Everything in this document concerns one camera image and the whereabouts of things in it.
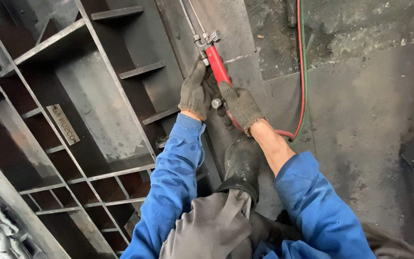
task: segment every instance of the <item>blue work jacket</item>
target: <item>blue work jacket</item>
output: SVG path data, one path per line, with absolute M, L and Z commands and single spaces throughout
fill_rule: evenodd
M 196 170 L 204 160 L 204 129 L 202 122 L 178 115 L 164 151 L 157 156 L 141 220 L 121 259 L 158 258 L 175 221 L 190 211 L 197 197 Z M 319 172 L 319 163 L 310 152 L 287 161 L 274 187 L 304 241 L 284 241 L 281 247 L 262 242 L 254 259 L 375 258 L 359 220 Z

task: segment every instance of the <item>hand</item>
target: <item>hand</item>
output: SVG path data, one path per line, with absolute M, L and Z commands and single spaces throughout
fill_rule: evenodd
M 210 94 L 201 86 L 205 73 L 206 66 L 204 62 L 197 59 L 188 77 L 181 85 L 181 98 L 178 104 L 180 110 L 194 114 L 201 121 L 206 120 L 212 102 Z
M 231 87 L 226 81 L 221 81 L 218 87 L 223 99 L 228 105 L 232 117 L 244 132 L 250 136 L 250 127 L 265 117 L 260 108 L 258 108 L 252 94 L 247 89 Z

